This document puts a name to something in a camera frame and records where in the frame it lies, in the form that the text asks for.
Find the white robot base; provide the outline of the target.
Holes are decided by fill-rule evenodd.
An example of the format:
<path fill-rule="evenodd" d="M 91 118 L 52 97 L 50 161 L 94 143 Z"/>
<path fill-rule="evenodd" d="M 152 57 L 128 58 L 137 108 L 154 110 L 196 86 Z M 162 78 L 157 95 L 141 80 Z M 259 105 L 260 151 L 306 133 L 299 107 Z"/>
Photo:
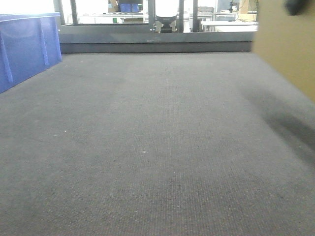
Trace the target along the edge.
<path fill-rule="evenodd" d="M 184 0 L 150 0 L 150 30 L 156 33 L 184 33 L 184 21 L 189 19 L 185 13 Z"/>

